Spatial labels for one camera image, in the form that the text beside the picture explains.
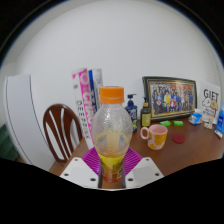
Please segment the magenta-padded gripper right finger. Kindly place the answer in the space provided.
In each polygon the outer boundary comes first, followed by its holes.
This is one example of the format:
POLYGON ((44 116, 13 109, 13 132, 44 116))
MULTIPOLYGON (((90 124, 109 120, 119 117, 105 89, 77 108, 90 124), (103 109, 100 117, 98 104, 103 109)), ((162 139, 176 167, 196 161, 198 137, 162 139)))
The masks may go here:
POLYGON ((150 157, 142 157, 129 148, 123 159, 122 187, 133 189, 143 187, 163 178, 162 172, 150 157))

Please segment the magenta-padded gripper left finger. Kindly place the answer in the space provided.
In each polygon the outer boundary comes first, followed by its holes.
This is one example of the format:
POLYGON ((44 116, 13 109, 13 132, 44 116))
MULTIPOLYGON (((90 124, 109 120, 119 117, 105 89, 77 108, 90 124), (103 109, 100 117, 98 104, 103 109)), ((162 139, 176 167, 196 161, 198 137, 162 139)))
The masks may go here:
POLYGON ((90 149, 81 158, 74 157, 60 177, 84 188, 101 188, 101 162, 96 149, 90 149))

